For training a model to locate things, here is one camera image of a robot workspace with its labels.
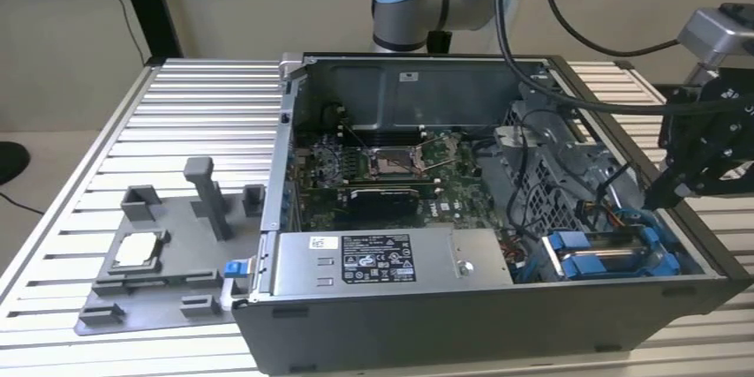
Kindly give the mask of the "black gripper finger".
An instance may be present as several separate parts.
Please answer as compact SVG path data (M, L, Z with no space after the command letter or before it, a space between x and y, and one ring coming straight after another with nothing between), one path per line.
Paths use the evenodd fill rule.
M666 150L664 169L644 191L643 208L671 208L691 195L708 194L707 173L716 153L712 138L699 132L666 131L658 140Z
M714 124L695 136L676 156L678 182L698 196L738 196L753 192L753 169L723 176L753 162L753 127Z

